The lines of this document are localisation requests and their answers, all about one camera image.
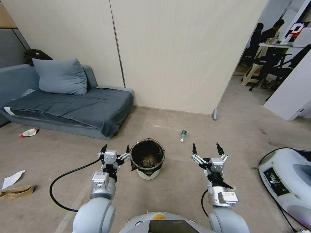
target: sofa cushion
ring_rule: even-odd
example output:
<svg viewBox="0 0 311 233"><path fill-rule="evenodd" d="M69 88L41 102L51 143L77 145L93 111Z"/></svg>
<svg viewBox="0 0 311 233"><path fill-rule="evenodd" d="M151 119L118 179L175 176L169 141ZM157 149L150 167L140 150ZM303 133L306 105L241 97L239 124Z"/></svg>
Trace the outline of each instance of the sofa cushion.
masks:
<svg viewBox="0 0 311 233"><path fill-rule="evenodd" d="M56 94L86 94L87 79L78 59L33 59L33 64L40 77L40 90Z"/></svg>
<svg viewBox="0 0 311 233"><path fill-rule="evenodd" d="M99 129L108 137L119 130L133 104L133 96L129 91L91 88L86 95L35 91L6 103L1 110L5 115L48 119L65 124L70 124L65 119L71 119Z"/></svg>

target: white bucket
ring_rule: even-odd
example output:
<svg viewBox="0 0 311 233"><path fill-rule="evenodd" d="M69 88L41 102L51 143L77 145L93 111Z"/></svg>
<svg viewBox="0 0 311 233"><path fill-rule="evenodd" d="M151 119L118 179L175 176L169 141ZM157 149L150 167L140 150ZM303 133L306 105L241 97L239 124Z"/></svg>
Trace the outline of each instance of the white bucket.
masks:
<svg viewBox="0 0 311 233"><path fill-rule="evenodd" d="M161 170L161 169L155 171L151 176L147 176L145 173L143 173L143 172L141 172L140 170L136 169L138 175L139 175L141 178L145 179L145 180L152 180L152 179L156 178L157 175L159 174L160 170Z"/></svg>

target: white paper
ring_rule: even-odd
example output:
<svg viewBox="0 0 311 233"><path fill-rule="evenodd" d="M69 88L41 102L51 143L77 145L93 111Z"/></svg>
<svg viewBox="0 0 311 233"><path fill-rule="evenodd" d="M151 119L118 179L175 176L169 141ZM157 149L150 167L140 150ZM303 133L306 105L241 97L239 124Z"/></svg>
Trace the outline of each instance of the white paper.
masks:
<svg viewBox="0 0 311 233"><path fill-rule="evenodd" d="M18 181L18 179L22 176L22 174L25 171L26 170L23 170L23 171L15 173L14 175L12 175L10 177L4 178L2 189L6 189L7 187L13 185L16 181Z"/></svg>
<svg viewBox="0 0 311 233"><path fill-rule="evenodd" d="M3 108L8 114L10 115L15 115L12 111L11 111L11 108L10 107L4 107Z"/></svg>

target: crumpled paper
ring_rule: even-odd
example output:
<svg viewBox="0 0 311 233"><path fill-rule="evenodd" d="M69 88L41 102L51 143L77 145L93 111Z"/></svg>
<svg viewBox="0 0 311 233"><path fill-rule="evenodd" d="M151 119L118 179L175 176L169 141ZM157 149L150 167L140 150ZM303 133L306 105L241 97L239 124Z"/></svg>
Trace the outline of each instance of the crumpled paper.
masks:
<svg viewBox="0 0 311 233"><path fill-rule="evenodd" d="M26 130L24 133L20 134L20 137L24 138L24 137L34 136L34 135L36 135L36 133L38 131L39 131L38 128L32 128L32 129Z"/></svg>
<svg viewBox="0 0 311 233"><path fill-rule="evenodd" d="M4 178L3 181L3 185L2 185L2 189L6 189L7 187L13 185L16 181L19 180L19 178L22 176L22 174L25 172L26 170L20 171L15 173L14 175L10 176L10 177L6 177Z"/></svg>

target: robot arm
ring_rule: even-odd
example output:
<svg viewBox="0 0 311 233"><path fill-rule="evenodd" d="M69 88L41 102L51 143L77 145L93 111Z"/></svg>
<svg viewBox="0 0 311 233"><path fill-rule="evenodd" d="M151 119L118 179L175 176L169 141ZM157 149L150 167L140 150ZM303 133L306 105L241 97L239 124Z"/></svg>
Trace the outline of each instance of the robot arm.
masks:
<svg viewBox="0 0 311 233"><path fill-rule="evenodd" d="M79 209L73 222L73 233L108 233L111 229L115 208L111 204L116 192L117 170L130 159L129 146L121 156L116 150L106 150L107 145L97 153L102 158L103 172L96 172L92 178L90 201Z"/></svg>
<svg viewBox="0 0 311 233"><path fill-rule="evenodd" d="M193 144L191 155L191 158L204 169L204 175L207 176L210 182L208 185L208 200L210 205L213 206L213 212L208 215L210 226L216 233L249 233L245 220L230 209L239 200L235 192L228 190L228 188L231 190L235 188L226 184L222 177L228 155L224 153L218 143L217 149L220 158L201 158L197 155L195 144Z"/></svg>
<svg viewBox="0 0 311 233"><path fill-rule="evenodd" d="M111 229L115 216L115 208L112 206L111 200L116 191L116 173L120 166L130 159L131 154L129 147L127 147L126 153L121 156L117 156L116 150L106 150L106 148L107 145L98 153L98 157L102 161L103 172L96 172L92 178L91 200L81 206L77 212L73 222L73 233L108 233ZM228 155L224 154L218 144L217 148L221 155L220 158L201 158L197 154L195 145L193 145L191 156L204 169L204 175L210 181L208 197L209 203L213 206L213 212L208 216L210 226L216 233L249 233L245 220L230 209L238 203L238 198L236 193L228 190L228 188L233 188L226 184L222 177ZM179 219L180 216L177 217L174 215L172 219ZM140 222L143 221L136 222L133 227L136 227Z"/></svg>

